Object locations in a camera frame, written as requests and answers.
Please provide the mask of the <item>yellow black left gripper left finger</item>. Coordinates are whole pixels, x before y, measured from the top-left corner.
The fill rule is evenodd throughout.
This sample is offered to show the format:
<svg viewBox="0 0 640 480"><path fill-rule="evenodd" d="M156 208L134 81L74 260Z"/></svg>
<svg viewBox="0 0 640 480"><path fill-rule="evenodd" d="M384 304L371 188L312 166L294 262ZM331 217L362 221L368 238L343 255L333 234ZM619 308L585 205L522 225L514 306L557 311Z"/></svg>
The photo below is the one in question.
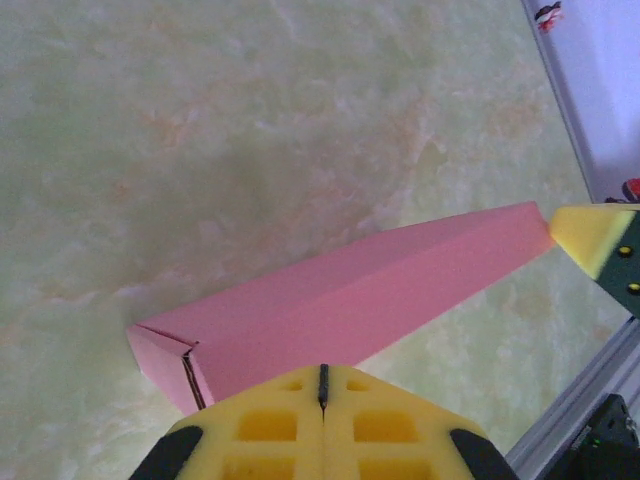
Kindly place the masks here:
<svg viewBox="0 0 640 480"><path fill-rule="evenodd" d="M175 423L128 480L324 480L325 366L296 369Z"/></svg>

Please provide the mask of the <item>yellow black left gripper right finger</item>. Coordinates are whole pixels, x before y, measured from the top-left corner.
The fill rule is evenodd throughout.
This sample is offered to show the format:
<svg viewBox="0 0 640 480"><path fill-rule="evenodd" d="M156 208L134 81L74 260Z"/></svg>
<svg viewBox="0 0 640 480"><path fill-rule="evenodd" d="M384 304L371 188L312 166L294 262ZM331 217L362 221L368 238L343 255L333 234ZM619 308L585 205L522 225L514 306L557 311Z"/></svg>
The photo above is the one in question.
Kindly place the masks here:
<svg viewBox="0 0 640 480"><path fill-rule="evenodd" d="M519 480L475 422L347 366L319 367L323 480Z"/></svg>

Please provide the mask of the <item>white paper box pink outside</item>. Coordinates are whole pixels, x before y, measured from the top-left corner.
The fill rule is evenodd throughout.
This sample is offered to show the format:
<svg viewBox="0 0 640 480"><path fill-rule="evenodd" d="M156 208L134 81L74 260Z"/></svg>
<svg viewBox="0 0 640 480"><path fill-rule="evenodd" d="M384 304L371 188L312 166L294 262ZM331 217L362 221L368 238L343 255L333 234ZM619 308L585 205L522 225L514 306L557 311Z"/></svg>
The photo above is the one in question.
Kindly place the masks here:
<svg viewBox="0 0 640 480"><path fill-rule="evenodd" d="M371 235L129 327L191 414L291 370L355 365L546 253L533 202Z"/></svg>

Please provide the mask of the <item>long aluminium frame rail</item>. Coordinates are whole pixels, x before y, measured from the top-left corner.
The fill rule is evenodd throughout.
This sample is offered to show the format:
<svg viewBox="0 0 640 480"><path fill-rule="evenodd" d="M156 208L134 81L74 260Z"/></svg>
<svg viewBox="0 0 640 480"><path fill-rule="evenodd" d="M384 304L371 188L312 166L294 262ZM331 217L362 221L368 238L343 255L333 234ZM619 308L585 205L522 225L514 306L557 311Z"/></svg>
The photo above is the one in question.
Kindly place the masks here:
<svg viewBox="0 0 640 480"><path fill-rule="evenodd" d="M630 318L507 453L521 480L543 480L610 394L640 420L640 319Z"/></svg>

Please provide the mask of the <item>short aluminium frame rail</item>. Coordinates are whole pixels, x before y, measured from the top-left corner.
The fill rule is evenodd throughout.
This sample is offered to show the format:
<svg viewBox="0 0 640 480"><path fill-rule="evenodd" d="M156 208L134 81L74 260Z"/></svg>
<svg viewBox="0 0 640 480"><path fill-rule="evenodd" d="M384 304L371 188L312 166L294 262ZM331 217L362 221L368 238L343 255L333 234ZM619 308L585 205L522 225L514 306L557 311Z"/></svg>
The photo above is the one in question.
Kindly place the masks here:
<svg viewBox="0 0 640 480"><path fill-rule="evenodd" d="M569 135L580 171L582 173L590 200L595 203L599 199L595 174L593 169L593 155L587 140L585 129L578 113L576 102L570 92L567 74L560 64L559 53L552 46L549 33L543 33L539 27L535 14L547 4L545 0L520 0L531 28L535 43L549 78L555 100L561 112L567 133Z"/></svg>

